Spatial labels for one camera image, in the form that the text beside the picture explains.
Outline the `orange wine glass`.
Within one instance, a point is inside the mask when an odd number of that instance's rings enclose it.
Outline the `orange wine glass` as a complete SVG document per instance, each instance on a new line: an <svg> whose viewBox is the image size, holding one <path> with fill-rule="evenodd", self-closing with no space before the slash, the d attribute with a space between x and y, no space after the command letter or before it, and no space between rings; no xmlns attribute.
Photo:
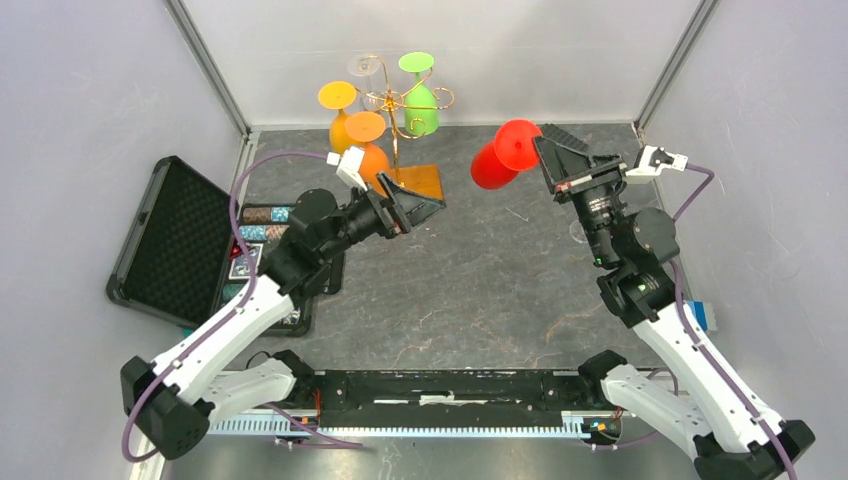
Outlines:
<svg viewBox="0 0 848 480"><path fill-rule="evenodd" d="M366 184L381 195L385 191L377 179L380 172L388 172L390 164L387 154L375 144L386 129L384 118L375 112L362 111L349 116L344 124L346 134L364 150L359 174Z"/></svg>

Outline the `red wine glass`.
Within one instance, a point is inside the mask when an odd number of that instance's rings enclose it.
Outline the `red wine glass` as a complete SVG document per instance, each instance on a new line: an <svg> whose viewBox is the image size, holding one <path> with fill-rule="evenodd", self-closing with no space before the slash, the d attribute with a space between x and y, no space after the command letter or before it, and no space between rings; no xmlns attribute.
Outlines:
<svg viewBox="0 0 848 480"><path fill-rule="evenodd" d="M500 189L520 173L539 163L534 140L541 129L527 119L511 119L502 124L494 138L474 156L470 174L474 183L486 190Z"/></svg>

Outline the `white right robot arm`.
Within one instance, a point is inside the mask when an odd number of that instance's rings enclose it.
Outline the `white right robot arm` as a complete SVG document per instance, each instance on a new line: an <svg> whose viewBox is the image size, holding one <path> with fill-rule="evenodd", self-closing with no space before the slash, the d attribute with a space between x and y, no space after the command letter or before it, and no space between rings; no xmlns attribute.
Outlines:
<svg viewBox="0 0 848 480"><path fill-rule="evenodd" d="M676 262L677 216L655 207L632 212L621 199L629 184L692 170L693 164L650 145L634 164L616 154L594 155L552 124L537 127L531 138L554 200L574 207L603 270L597 284L605 306L687 390L686 397L667 391L608 350L580 366L580 400L635 414L680 448L703 479L795 478L794 464L814 443L814 433L757 395L698 324Z"/></svg>

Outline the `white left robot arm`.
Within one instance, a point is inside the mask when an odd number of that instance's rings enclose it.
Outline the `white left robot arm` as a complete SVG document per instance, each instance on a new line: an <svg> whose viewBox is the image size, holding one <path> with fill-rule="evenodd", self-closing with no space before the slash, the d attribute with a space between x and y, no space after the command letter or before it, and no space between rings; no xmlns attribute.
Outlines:
<svg viewBox="0 0 848 480"><path fill-rule="evenodd" d="M372 235L407 234L446 207L386 173L377 180L380 191L355 188L345 205L326 189L301 194L275 249L261 262L248 261L249 280L229 303L153 360L135 356L122 366L125 460L157 454L174 460L214 423L266 403L283 400L297 408L312 399L313 379L276 358L218 375L274 323L321 294L339 255Z"/></svg>

